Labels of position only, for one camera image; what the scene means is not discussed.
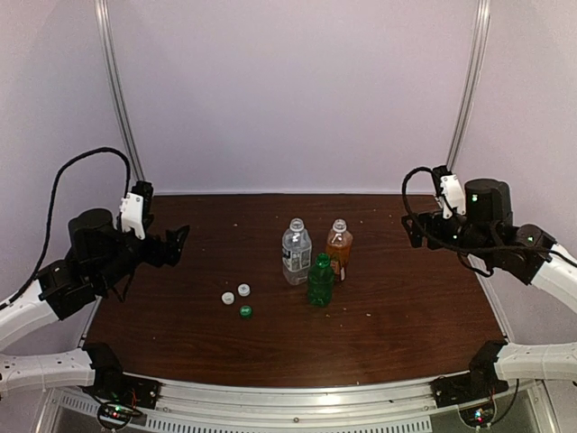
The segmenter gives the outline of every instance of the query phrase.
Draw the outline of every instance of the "bottle label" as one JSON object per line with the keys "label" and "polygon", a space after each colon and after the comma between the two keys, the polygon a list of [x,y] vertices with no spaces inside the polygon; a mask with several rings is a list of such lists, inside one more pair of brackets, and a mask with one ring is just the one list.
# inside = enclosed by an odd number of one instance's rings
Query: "bottle label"
{"label": "bottle label", "polygon": [[344,281],[346,265],[341,263],[341,258],[337,254],[331,257],[331,268],[333,268],[334,272],[334,282]]}
{"label": "bottle label", "polygon": [[300,252],[294,252],[282,248],[282,262],[285,264],[289,272],[298,272],[310,266],[310,254],[312,248]]}

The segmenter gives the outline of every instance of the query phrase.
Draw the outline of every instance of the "wooden table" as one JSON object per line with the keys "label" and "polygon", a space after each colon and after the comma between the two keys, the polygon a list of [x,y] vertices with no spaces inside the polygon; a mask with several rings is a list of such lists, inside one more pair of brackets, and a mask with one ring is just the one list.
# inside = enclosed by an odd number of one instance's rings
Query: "wooden table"
{"label": "wooden table", "polygon": [[[415,210],[435,208],[411,198]],[[466,370],[500,338],[489,302],[454,253],[412,249],[399,196],[157,197],[152,232],[190,224],[175,268],[139,268],[128,300],[103,302],[88,342],[125,371],[222,385],[313,387],[400,381]],[[354,235],[347,280],[327,308],[281,271],[280,239],[301,217],[314,255],[338,218]],[[232,306],[225,291],[247,282]],[[252,319],[241,319],[249,304]]]}

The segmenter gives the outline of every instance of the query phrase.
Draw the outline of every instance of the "green bottle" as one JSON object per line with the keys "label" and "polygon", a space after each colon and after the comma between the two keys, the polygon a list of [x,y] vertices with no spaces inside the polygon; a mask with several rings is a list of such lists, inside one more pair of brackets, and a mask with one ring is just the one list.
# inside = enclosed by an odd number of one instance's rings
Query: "green bottle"
{"label": "green bottle", "polygon": [[315,264],[308,271],[308,302],[319,307],[326,307],[333,298],[334,271],[331,258],[319,254]]}

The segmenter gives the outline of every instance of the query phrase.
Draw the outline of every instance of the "bottle cap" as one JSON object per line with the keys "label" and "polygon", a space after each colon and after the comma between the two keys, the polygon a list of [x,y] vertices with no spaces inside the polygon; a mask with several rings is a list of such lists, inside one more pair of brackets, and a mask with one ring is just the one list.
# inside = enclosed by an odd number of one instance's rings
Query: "bottle cap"
{"label": "bottle cap", "polygon": [[321,253],[316,257],[316,266],[319,268],[326,268],[329,264],[331,264],[331,258],[328,254]]}
{"label": "bottle cap", "polygon": [[333,222],[333,230],[336,233],[344,233],[346,232],[346,222],[343,219],[336,219]]}
{"label": "bottle cap", "polygon": [[294,218],[290,221],[290,230],[293,232],[302,232],[305,229],[305,223],[300,218]]}
{"label": "bottle cap", "polygon": [[251,318],[252,308],[248,305],[243,305],[239,310],[239,313],[241,313],[241,318]]}
{"label": "bottle cap", "polygon": [[221,299],[223,300],[223,303],[225,305],[231,305],[232,303],[234,303],[234,293],[232,293],[231,291],[226,291],[225,293],[223,293]]}
{"label": "bottle cap", "polygon": [[251,294],[251,286],[248,284],[241,284],[238,286],[238,294],[241,295],[243,298],[249,296]]}

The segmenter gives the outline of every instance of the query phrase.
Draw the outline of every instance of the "plastic bottle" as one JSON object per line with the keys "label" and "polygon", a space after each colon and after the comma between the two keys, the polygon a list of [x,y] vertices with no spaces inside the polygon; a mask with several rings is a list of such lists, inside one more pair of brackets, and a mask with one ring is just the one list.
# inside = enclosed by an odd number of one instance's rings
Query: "plastic bottle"
{"label": "plastic bottle", "polygon": [[312,250],[313,243],[303,220],[295,218],[290,221],[288,230],[282,236],[282,272],[288,284],[297,286],[307,280]]}
{"label": "plastic bottle", "polygon": [[316,257],[316,262],[308,272],[308,302],[319,307],[326,307],[333,298],[334,272],[331,260],[322,253]]}
{"label": "plastic bottle", "polygon": [[343,219],[335,220],[333,228],[328,232],[325,249],[331,258],[335,282],[346,278],[346,267],[349,264],[352,246],[353,235],[346,230],[346,222]]}

